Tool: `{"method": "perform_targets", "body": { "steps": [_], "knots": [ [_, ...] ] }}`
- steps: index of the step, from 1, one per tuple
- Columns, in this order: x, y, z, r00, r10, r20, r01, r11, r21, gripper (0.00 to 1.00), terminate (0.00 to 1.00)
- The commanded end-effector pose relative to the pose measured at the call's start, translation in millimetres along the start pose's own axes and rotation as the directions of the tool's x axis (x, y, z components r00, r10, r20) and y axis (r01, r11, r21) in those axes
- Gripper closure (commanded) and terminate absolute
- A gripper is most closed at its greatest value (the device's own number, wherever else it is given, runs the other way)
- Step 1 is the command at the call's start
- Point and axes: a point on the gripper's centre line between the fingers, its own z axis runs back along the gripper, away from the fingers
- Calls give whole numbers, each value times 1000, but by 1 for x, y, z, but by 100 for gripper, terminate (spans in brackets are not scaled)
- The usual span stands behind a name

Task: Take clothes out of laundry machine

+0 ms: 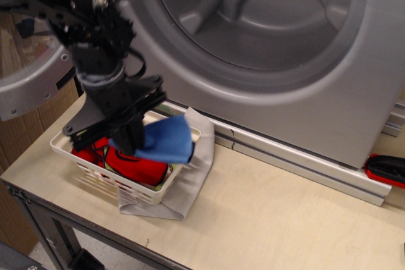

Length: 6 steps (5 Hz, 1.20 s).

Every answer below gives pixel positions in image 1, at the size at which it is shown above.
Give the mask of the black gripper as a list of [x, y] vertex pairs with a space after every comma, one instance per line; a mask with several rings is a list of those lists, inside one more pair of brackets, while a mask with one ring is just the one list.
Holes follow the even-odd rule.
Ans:
[[84, 105], [62, 132], [77, 151], [105, 137], [116, 150], [134, 155], [145, 144], [145, 113], [165, 100], [162, 84], [160, 76], [151, 76], [86, 86]]

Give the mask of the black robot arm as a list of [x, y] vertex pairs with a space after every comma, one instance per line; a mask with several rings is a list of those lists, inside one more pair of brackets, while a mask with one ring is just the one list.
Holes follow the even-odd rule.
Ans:
[[163, 80], [125, 72], [132, 23], [114, 0], [1, 0], [1, 10], [48, 22], [69, 50], [85, 94], [83, 108], [63, 128], [76, 150], [102, 137], [124, 154], [145, 146], [144, 114], [165, 99]]

